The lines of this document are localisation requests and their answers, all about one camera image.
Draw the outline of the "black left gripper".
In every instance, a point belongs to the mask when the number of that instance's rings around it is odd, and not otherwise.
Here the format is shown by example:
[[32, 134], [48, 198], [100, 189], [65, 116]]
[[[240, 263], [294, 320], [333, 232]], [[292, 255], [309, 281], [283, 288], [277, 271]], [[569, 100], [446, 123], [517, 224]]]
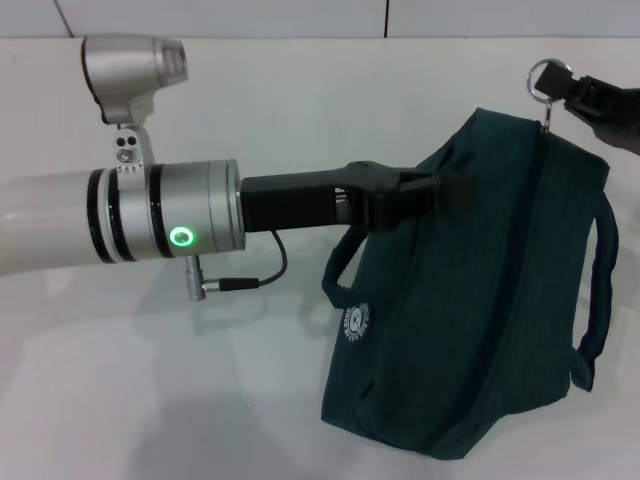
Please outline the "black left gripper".
[[384, 221], [393, 229], [408, 219], [465, 209], [474, 199], [473, 175], [401, 173], [375, 162], [241, 182], [247, 233], [329, 225], [374, 228]]

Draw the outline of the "dark teal fabric lunch bag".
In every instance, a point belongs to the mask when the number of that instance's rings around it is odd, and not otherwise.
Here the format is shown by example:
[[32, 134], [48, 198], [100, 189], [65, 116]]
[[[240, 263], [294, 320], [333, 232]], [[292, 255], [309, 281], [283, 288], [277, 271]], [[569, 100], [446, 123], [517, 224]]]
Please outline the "dark teal fabric lunch bag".
[[608, 164], [533, 120], [477, 109], [419, 170], [471, 175], [475, 197], [336, 245], [321, 417], [456, 460], [501, 418], [592, 388], [619, 233]]

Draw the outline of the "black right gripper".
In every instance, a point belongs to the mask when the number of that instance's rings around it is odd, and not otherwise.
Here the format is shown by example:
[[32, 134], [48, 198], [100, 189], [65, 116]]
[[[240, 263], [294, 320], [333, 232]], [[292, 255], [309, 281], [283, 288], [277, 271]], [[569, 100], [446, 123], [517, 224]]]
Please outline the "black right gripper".
[[623, 89], [589, 76], [575, 79], [568, 69], [549, 63], [539, 91], [564, 100], [565, 109], [603, 143], [640, 156], [640, 88]]

